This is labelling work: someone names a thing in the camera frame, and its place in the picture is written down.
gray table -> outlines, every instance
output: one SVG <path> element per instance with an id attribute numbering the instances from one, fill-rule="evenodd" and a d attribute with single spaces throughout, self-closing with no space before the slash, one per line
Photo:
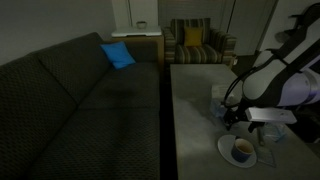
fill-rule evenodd
<path id="1" fill-rule="evenodd" d="M 320 160 L 289 129 L 272 149 L 276 168 L 257 162 L 250 168 L 230 164 L 220 154 L 217 142 L 226 134 L 242 136 L 258 145 L 256 130 L 248 122 L 227 131 L 209 110 L 213 84 L 230 84 L 236 75 L 225 65 L 171 65 L 177 169 L 179 179 L 320 179 Z M 241 94 L 237 86 L 236 95 Z"/>

cable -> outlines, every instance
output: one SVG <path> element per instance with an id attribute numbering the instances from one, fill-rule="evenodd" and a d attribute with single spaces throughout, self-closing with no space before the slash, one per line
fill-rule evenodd
<path id="1" fill-rule="evenodd" d="M 248 74 L 252 73 L 257 67 L 252 67 L 251 69 L 249 69 L 248 71 L 245 71 L 244 73 L 240 74 L 229 86 L 223 101 L 221 102 L 221 104 L 225 107 L 225 108 L 233 108 L 233 107 L 237 107 L 239 106 L 239 103 L 233 104 L 233 105 L 227 105 L 227 99 L 229 97 L 229 95 L 231 94 L 232 90 L 236 87 L 236 85 L 239 83 L 239 81 L 241 81 L 245 76 L 247 76 Z"/>

sofa armrest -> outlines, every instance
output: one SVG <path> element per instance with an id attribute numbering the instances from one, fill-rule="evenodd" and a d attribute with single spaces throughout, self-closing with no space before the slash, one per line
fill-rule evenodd
<path id="1" fill-rule="evenodd" d="M 210 30 L 210 45 L 221 53 L 223 64 L 229 64 L 234 58 L 236 41 L 237 38 L 228 33 L 217 29 Z"/>
<path id="2" fill-rule="evenodd" d="M 165 64 L 174 63 L 176 39 L 173 36 L 170 27 L 163 28 L 164 35 L 164 62 Z"/>

blue pillow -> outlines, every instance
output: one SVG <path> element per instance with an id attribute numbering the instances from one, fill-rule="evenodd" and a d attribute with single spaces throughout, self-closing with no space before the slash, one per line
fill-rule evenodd
<path id="1" fill-rule="evenodd" d="M 129 64 L 136 63 L 132 56 L 129 54 L 126 45 L 123 41 L 100 45 L 104 52 L 107 54 L 110 62 L 116 69 L 121 69 Z"/>

yellow cushion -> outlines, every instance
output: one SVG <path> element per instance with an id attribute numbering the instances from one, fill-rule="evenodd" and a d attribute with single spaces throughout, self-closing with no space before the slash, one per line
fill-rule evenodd
<path id="1" fill-rule="evenodd" d="M 201 46 L 202 27 L 184 27 L 184 45 Z"/>

